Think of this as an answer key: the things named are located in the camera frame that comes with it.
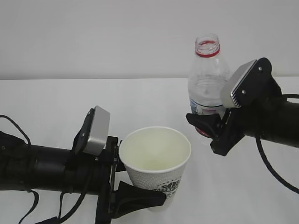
black strap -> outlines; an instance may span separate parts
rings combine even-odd
[[[36,208],[38,201],[39,201],[39,195],[36,191],[29,190],[28,192],[33,193],[33,195],[34,195],[33,205],[31,207],[31,209],[27,212],[27,214],[24,215],[24,217],[19,221],[19,224],[21,224],[23,222],[23,220]]]
[[[60,194],[60,205],[59,205],[59,215],[58,215],[58,219],[61,218],[61,209],[62,209],[62,201],[64,199],[64,195],[67,193],[67,191],[63,191]]]

red ring on bottle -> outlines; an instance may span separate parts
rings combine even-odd
[[[208,43],[215,43],[215,41],[203,41],[201,43],[199,43],[199,45],[205,45]],[[195,53],[199,56],[199,57],[214,57],[215,55],[217,55],[220,52],[220,44],[219,44],[219,48],[211,54],[201,54],[199,53],[197,50],[195,50]]]

bottle label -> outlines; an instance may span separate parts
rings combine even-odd
[[[212,115],[218,113],[221,117],[223,117],[225,112],[225,107],[223,105],[219,106],[203,106],[198,103],[196,103],[194,100],[190,98],[190,106],[192,113],[199,114],[199,115]],[[205,137],[210,137],[208,134],[206,134],[204,131],[195,128],[198,133]]]

cup rim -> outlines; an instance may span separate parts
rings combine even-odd
[[[121,151],[120,151],[120,149],[121,149],[121,145],[120,145],[120,147],[119,147],[119,152],[118,152],[118,153],[119,153],[119,157],[120,157],[122,163],[123,163],[125,166],[131,168],[132,170],[138,171],[138,172],[140,172],[140,173],[146,173],[146,174],[162,174],[162,173],[167,173],[167,172],[171,172],[171,171],[176,170],[176,169],[182,167],[183,165],[185,165],[185,164],[187,163],[188,159],[189,159],[190,156],[191,156],[191,152],[192,152],[192,149],[191,149],[191,143],[190,143],[190,141],[187,139],[187,137],[186,137],[183,133],[179,132],[179,131],[176,130],[176,129],[173,129],[173,128],[170,128],[170,127],[165,127],[165,126],[149,126],[149,127],[143,127],[143,128],[140,128],[140,129],[137,129],[137,130],[131,132],[127,137],[124,138],[124,140],[127,139],[128,137],[130,137],[131,135],[135,134],[135,133],[138,132],[138,131],[142,131],[142,130],[144,130],[144,129],[152,129],[152,128],[168,129],[168,130],[171,130],[171,131],[175,131],[176,133],[178,133],[178,134],[180,134],[181,136],[183,136],[183,138],[188,142],[188,146],[189,146],[189,154],[188,154],[187,158],[186,158],[182,163],[180,163],[180,164],[178,164],[178,165],[176,165],[176,166],[174,166],[174,167],[168,168],[168,169],[161,169],[161,170],[146,170],[146,169],[140,169],[140,168],[137,168],[137,167],[134,167],[134,166],[131,166],[131,165],[126,164],[126,163],[121,159]]]

printed logo on cup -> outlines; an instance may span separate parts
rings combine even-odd
[[[167,199],[171,198],[171,196],[176,193],[180,181],[181,181],[181,176],[177,179],[159,184],[158,187],[154,190],[166,194]]]

